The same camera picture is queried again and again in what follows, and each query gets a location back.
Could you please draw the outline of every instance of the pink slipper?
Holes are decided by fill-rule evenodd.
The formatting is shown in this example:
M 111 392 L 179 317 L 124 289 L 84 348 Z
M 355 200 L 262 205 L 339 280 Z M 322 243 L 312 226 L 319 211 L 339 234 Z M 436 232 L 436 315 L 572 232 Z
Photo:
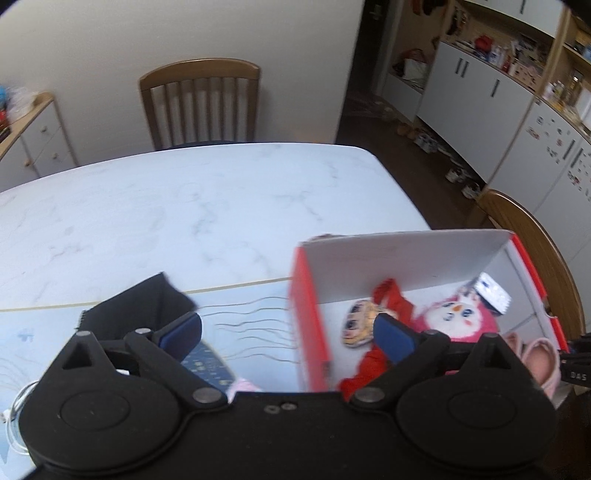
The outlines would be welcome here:
M 560 357 L 552 342 L 547 338 L 534 340 L 525 347 L 521 361 L 548 398 L 552 398 L 560 383 Z
M 503 335 L 503 338 L 511 350 L 513 350 L 513 353 L 516 354 L 517 358 L 521 359 L 523 343 L 519 334 L 517 332 L 507 333 L 507 335 Z

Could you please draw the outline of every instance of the cabinet drawer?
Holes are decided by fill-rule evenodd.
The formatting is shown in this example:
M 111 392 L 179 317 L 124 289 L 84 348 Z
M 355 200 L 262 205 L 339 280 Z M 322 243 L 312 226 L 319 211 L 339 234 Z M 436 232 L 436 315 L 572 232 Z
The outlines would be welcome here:
M 35 168 L 42 177 L 74 168 L 74 162 L 60 128 L 35 160 Z
M 0 159 L 0 192 L 39 178 L 20 138 Z
M 31 125 L 21 135 L 27 151 L 33 160 L 41 154 L 43 147 L 47 145 L 59 128 L 60 121 L 57 117 L 56 107 L 51 103 L 37 115 L 37 118 L 32 121 Z

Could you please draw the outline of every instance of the pink stuffed toy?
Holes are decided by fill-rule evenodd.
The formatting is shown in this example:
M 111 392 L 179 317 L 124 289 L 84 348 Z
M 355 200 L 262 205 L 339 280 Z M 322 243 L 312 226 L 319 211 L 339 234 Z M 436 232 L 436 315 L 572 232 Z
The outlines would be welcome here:
M 491 311 L 472 288 L 462 288 L 457 295 L 429 307 L 413 319 L 413 329 L 439 330 L 454 342 L 477 342 L 483 333 L 497 333 Z

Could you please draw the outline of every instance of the chair backrest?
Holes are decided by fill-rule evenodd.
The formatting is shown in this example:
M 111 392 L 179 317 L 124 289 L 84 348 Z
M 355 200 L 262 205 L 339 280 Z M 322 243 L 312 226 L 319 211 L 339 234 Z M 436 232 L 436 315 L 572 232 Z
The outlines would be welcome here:
M 237 59 L 180 61 L 144 75 L 139 90 L 154 148 L 240 141 L 241 137 L 252 142 L 260 76 L 257 65 Z M 165 123 L 158 123 L 158 107 L 164 110 Z
M 496 190 L 485 190 L 477 199 L 467 226 L 478 228 L 487 216 L 495 226 L 519 236 L 546 288 L 549 313 L 558 317 L 567 339 L 578 339 L 585 332 L 579 291 L 546 230 L 519 203 Z

